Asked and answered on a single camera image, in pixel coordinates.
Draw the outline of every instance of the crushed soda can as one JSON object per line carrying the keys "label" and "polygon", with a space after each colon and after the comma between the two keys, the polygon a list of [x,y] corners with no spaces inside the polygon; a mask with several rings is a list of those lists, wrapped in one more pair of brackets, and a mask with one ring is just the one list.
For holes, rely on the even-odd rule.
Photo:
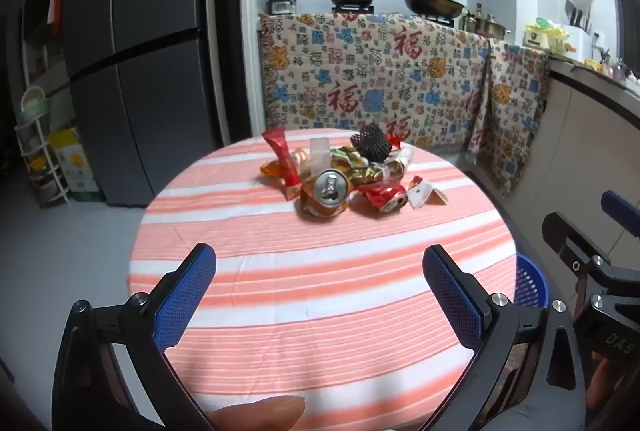
{"label": "crushed soda can", "polygon": [[404,207],[408,201],[406,189],[397,183],[382,183],[362,187],[360,194],[380,212],[392,212]]}
{"label": "crushed soda can", "polygon": [[347,208],[351,191],[353,185],[344,173],[326,169],[302,185],[300,205],[314,216],[334,217]]}

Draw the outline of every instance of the blue basket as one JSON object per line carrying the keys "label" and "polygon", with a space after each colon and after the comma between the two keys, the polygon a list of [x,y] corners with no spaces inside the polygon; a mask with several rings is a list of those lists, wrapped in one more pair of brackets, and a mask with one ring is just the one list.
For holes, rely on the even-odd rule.
{"label": "blue basket", "polygon": [[549,285],[545,275],[532,260],[522,254],[518,254],[516,262],[516,291],[513,303],[539,308],[546,308],[549,304]]}

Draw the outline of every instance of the stove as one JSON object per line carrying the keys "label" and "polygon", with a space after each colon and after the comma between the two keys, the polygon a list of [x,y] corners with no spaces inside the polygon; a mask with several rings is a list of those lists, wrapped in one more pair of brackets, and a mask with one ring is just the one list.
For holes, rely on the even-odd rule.
{"label": "stove", "polygon": [[455,19],[445,19],[444,17],[437,17],[437,16],[422,16],[422,18],[426,19],[427,21],[433,21],[434,23],[437,23],[439,25],[448,26],[451,28],[456,27]]}
{"label": "stove", "polygon": [[341,14],[373,14],[373,6],[338,5],[331,8],[331,12]]}

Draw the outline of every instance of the round table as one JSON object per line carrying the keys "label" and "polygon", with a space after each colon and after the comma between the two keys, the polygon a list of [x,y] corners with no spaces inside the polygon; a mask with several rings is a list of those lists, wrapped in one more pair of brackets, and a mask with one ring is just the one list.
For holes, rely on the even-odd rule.
{"label": "round table", "polygon": [[[289,150],[341,130],[287,132]],[[149,292],[198,242],[216,251],[212,284],[166,356],[206,411],[303,395],[296,429],[373,431],[425,420],[459,378],[463,348],[422,275],[441,244],[489,292],[513,299],[515,245],[467,176],[415,149],[404,177],[446,192],[448,205],[312,219],[260,179],[274,158],[262,138],[222,148],[149,205],[132,251],[129,291]]]}

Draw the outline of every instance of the wok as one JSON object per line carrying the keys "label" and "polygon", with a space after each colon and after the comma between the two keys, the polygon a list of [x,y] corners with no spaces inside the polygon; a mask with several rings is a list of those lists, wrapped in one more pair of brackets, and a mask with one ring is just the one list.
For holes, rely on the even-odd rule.
{"label": "wok", "polygon": [[404,0],[409,10],[418,16],[436,16],[452,20],[462,14],[464,5],[452,0]]}

